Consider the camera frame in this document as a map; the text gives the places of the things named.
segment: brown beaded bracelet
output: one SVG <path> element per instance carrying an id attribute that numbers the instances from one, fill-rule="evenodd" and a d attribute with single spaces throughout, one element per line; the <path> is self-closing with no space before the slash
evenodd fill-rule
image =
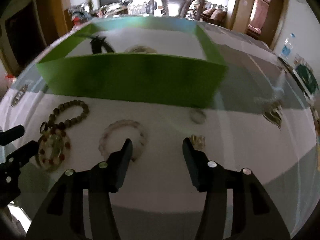
<path id="1" fill-rule="evenodd" d="M 59 124 L 54 123 L 57 116 L 71 106 L 81 106 L 83 108 L 83 112 L 79 116 L 74 117 L 71 120 L 67 119 L 64 122 L 60 122 Z M 71 126 L 77 123 L 80 123 L 83 119 L 87 117 L 88 114 L 89 114 L 89 107 L 83 101 L 75 99 L 73 101 L 60 104 L 57 108 L 53 110 L 53 114 L 49 115 L 49 121 L 42 123 L 40 127 L 40 133 L 43 133 L 43 131 L 47 131 L 50 128 L 51 134 L 55 134 L 56 129 L 65 130 L 66 128 L 70 128 Z"/>

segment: brown bead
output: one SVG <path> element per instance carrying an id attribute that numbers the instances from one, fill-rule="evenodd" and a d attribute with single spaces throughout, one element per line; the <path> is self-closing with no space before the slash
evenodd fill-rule
<path id="1" fill-rule="evenodd" d="M 64 144 L 64 146 L 65 146 L 67 149 L 70 149 L 70 148 L 71 148 L 71 145 L 70 145 L 69 142 L 66 142 L 66 143 Z"/>
<path id="2" fill-rule="evenodd" d="M 64 125 L 66 126 L 66 128 L 69 128 L 71 126 L 71 120 L 69 119 L 65 120 Z"/>
<path id="3" fill-rule="evenodd" d="M 60 110 L 59 110 L 58 108 L 55 108 L 55 109 L 53 110 L 53 113 L 54 113 L 55 115 L 58 115 L 58 114 L 60 113 Z"/>
<path id="4" fill-rule="evenodd" d="M 71 124 L 74 125 L 78 122 L 78 120 L 74 117 L 71 119 Z"/>
<path id="5" fill-rule="evenodd" d="M 87 114 L 85 114 L 85 113 L 81 113 L 80 116 L 82 117 L 82 119 L 86 119 L 87 118 Z"/>
<path id="6" fill-rule="evenodd" d="M 64 130 L 66 128 L 66 126 L 65 126 L 65 124 L 63 123 L 63 122 L 60 122 L 59 124 L 58 124 L 58 129 L 59 130 Z"/>
<path id="7" fill-rule="evenodd" d="M 63 104 L 60 104 L 60 105 L 58 106 L 58 108 L 59 108 L 59 110 L 60 110 L 61 112 L 64 111 L 64 105 L 63 105 Z"/>
<path id="8" fill-rule="evenodd" d="M 63 154 L 60 154 L 60 155 L 59 155 L 59 159 L 60 159 L 60 161 L 62 161 L 62 162 L 63 162 L 63 161 L 64 161 L 64 159 L 65 159 L 65 156 L 64 156 Z"/>
<path id="9" fill-rule="evenodd" d="M 70 105 L 69 105 L 69 102 L 66 102 L 66 103 L 63 104 L 64 109 L 69 108 L 69 106 L 70 106 Z"/>
<path id="10" fill-rule="evenodd" d="M 50 114 L 49 120 L 54 122 L 56 120 L 56 116 L 54 114 Z"/>
<path id="11" fill-rule="evenodd" d="M 54 125 L 54 122 L 51 121 L 51 120 L 49 120 L 49 122 L 48 122 L 48 127 L 51 128 L 53 125 Z"/>

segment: table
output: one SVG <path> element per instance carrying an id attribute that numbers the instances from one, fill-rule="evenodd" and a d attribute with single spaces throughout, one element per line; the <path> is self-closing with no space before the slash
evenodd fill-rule
<path id="1" fill-rule="evenodd" d="M 168 24 L 178 21 L 177 25 L 188 21 L 171 17 L 161 19 Z M 148 143 L 139 160 L 130 163 L 123 187 L 110 196 L 122 239 L 176 239 L 181 236 L 191 239 L 195 236 L 205 194 L 198 193 L 193 187 L 182 154 L 182 141 L 192 134 L 205 136 L 206 155 L 224 168 L 235 171 L 250 168 L 275 202 L 290 233 L 294 235 L 301 228 L 320 197 L 316 133 L 303 93 L 284 72 L 277 56 L 262 42 L 219 26 L 193 22 L 211 39 L 228 66 L 210 106 L 203 110 L 205 123 L 192 122 L 188 107 L 76 98 L 88 104 L 90 114 L 81 124 L 68 130 L 72 144 L 70 158 L 50 174 L 40 170 L 33 159 L 21 169 L 19 186 L 22 193 L 17 203 L 31 218 L 66 169 L 83 171 L 103 161 L 98 145 L 108 125 L 117 120 L 132 119 L 146 128 Z M 147 26 L 116 28 L 96 34 L 107 36 L 106 40 L 116 52 L 143 45 L 159 54 L 208 60 L 205 48 L 192 33 Z M 26 129 L 23 138 L 4 149 L 6 155 L 30 140 L 38 140 L 39 127 L 47 121 L 52 110 L 60 103 L 75 99 L 55 95 L 35 66 L 70 35 L 72 33 L 60 38 L 39 55 L 1 101 L 2 129 L 19 124 Z M 66 57 L 87 54 L 91 54 L 90 40 L 78 44 Z M 27 92 L 17 106 L 11 107 L 12 98 L 25 84 L 28 84 Z M 280 129 L 263 117 L 263 107 L 259 103 L 261 99 L 271 98 L 279 84 L 284 91 Z M 80 109 L 70 108 L 59 116 L 58 121 L 80 112 Z M 124 129 L 110 138 L 110 150 L 119 150 L 127 136 L 135 143 L 132 131 Z M 232 201 L 228 197 L 226 236 L 230 233 L 231 217 Z M 86 233 L 90 235 L 86 219 L 85 224 Z"/>

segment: water bottle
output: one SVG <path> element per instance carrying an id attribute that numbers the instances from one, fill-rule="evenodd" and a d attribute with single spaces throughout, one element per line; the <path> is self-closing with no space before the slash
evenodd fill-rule
<path id="1" fill-rule="evenodd" d="M 290 52 L 292 51 L 292 48 L 293 48 L 292 44 L 293 44 L 295 37 L 296 36 L 294 36 L 294 34 L 291 33 L 290 37 L 286 38 L 286 40 L 284 42 L 284 46 L 281 51 L 280 57 L 285 61 L 288 61 L 288 56 L 289 56 Z"/>

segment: red bead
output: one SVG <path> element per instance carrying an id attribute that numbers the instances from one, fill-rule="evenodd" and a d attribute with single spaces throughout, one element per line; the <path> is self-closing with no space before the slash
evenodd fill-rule
<path id="1" fill-rule="evenodd" d="M 60 154 L 59 159 L 60 159 L 60 161 L 64 161 L 65 156 L 63 154 Z"/>
<path id="2" fill-rule="evenodd" d="M 71 145 L 70 145 L 69 142 L 66 142 L 66 143 L 64 144 L 64 146 L 65 146 L 67 149 L 70 149 L 70 148 L 71 148 Z"/>

